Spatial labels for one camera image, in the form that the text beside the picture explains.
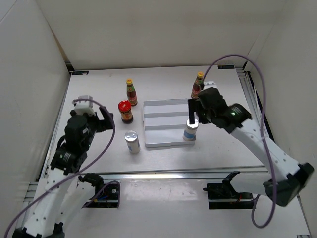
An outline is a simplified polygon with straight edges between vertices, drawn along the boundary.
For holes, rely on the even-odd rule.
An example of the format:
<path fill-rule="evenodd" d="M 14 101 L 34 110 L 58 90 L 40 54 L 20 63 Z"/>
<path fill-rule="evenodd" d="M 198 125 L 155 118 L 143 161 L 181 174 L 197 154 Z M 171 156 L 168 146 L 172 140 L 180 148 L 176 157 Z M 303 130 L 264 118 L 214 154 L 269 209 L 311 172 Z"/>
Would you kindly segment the white silver-cap shaker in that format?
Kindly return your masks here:
<path fill-rule="evenodd" d="M 194 141 L 196 140 L 196 132 L 199 127 L 199 121 L 197 119 L 194 120 L 193 124 L 190 124 L 190 120 L 186 121 L 186 126 L 183 133 L 183 139 L 185 141 Z"/>
<path fill-rule="evenodd" d="M 140 152 L 140 143 L 137 132 L 129 130 L 125 133 L 124 139 L 127 143 L 128 149 L 132 154 Z"/>

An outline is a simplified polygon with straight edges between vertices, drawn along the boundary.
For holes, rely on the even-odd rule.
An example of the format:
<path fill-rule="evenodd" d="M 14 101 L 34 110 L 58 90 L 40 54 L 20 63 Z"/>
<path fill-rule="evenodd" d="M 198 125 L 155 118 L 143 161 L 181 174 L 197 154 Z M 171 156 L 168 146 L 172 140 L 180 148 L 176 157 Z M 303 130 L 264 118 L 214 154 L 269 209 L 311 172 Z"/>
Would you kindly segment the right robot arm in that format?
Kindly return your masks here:
<path fill-rule="evenodd" d="M 216 190 L 225 198 L 234 198 L 240 193 L 255 193 L 265 195 L 276 205 L 285 207 L 307 185 L 314 173 L 310 163 L 299 163 L 264 136 L 251 113 L 242 105 L 227 105 L 218 89 L 211 87 L 201 91 L 198 98 L 188 100 L 188 109 L 190 124 L 198 121 L 224 129 L 244 144 L 268 170 L 266 176 L 230 173 L 216 185 Z"/>

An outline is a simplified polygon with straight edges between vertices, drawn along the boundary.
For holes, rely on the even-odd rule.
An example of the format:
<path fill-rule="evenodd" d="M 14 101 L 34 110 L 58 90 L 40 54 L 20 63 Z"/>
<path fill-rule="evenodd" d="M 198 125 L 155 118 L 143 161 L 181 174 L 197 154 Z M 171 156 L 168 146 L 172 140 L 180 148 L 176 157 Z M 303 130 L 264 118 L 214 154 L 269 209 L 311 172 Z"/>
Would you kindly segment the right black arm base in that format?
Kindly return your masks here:
<path fill-rule="evenodd" d="M 252 209 L 255 199 L 251 193 L 237 192 L 231 185 L 238 171 L 231 172 L 221 183 L 207 183 L 203 191 L 207 192 L 210 210 Z"/>

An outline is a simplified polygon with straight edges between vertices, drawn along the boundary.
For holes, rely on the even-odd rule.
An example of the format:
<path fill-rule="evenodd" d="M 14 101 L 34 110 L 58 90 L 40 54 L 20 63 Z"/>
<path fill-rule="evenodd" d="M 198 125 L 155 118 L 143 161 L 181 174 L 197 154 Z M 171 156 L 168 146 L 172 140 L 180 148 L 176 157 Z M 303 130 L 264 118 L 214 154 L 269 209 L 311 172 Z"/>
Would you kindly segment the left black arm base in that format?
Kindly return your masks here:
<path fill-rule="evenodd" d="M 121 185 L 112 180 L 107 183 L 104 178 L 95 173 L 78 177 L 80 182 L 87 182 L 95 188 L 95 195 L 85 203 L 83 208 L 118 208 L 120 205 Z"/>

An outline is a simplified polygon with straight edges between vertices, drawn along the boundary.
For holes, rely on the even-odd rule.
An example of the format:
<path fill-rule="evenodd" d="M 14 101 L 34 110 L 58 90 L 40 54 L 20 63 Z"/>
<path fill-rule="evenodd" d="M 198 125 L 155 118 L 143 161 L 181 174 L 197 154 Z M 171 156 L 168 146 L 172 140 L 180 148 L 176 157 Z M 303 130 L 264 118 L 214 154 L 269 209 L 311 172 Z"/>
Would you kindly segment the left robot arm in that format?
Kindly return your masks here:
<path fill-rule="evenodd" d="M 45 192 L 30 203 L 34 210 L 24 225 L 14 230 L 14 238 L 63 238 L 73 217 L 115 183 L 104 183 L 95 173 L 81 176 L 95 134 L 115 131 L 113 114 L 103 106 L 99 109 L 103 120 L 92 106 L 75 104 L 51 161 Z"/>

